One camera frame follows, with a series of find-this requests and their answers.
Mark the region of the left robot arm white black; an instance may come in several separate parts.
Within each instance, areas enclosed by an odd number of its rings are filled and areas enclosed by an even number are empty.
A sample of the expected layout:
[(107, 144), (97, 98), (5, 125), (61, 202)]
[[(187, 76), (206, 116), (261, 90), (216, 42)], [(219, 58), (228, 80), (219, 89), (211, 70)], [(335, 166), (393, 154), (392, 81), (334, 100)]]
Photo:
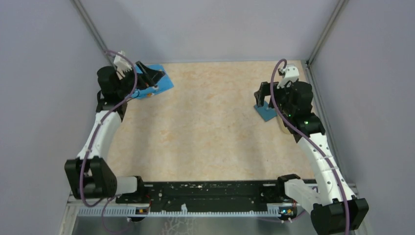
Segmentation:
[(105, 162), (110, 145), (127, 109), (123, 102), (133, 85), (134, 96), (159, 91), (167, 74), (161, 65), (146, 66), (136, 62), (136, 68), (121, 70), (105, 66), (97, 71), (100, 91), (97, 93), (95, 121), (86, 144), (77, 157), (67, 160), (65, 173), (76, 199), (101, 199), (127, 194), (134, 202), (142, 202), (147, 195), (139, 176), (116, 177)]

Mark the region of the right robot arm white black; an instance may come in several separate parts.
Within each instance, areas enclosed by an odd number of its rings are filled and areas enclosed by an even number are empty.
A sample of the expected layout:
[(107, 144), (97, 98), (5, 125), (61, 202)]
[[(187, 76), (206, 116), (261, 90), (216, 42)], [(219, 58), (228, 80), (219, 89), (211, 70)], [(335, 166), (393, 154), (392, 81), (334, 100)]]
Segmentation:
[(342, 176), (328, 146), (327, 136), (320, 118), (312, 111), (313, 92), (309, 83), (289, 82), (278, 88), (262, 82), (254, 93), (257, 107), (277, 107), (276, 114), (293, 135), (296, 144), (306, 154), (312, 167), (317, 191), (306, 185), (295, 174), (280, 176), (276, 197), (282, 202), (290, 199), (300, 203), (310, 214), (312, 225), (319, 235), (353, 231), (360, 227), (369, 211), (364, 198), (357, 198)]

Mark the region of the blue card holder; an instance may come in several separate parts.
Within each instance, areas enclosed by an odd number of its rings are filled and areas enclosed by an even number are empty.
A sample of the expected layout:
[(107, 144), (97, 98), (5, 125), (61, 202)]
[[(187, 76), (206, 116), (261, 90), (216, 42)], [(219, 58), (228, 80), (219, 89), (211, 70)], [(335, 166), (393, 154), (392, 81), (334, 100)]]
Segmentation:
[(261, 107), (259, 107), (258, 105), (254, 105), (254, 109), (265, 122), (268, 122), (277, 116), (277, 112), (275, 111), (275, 109), (270, 108), (269, 103), (266, 101), (264, 102), (264, 105)]

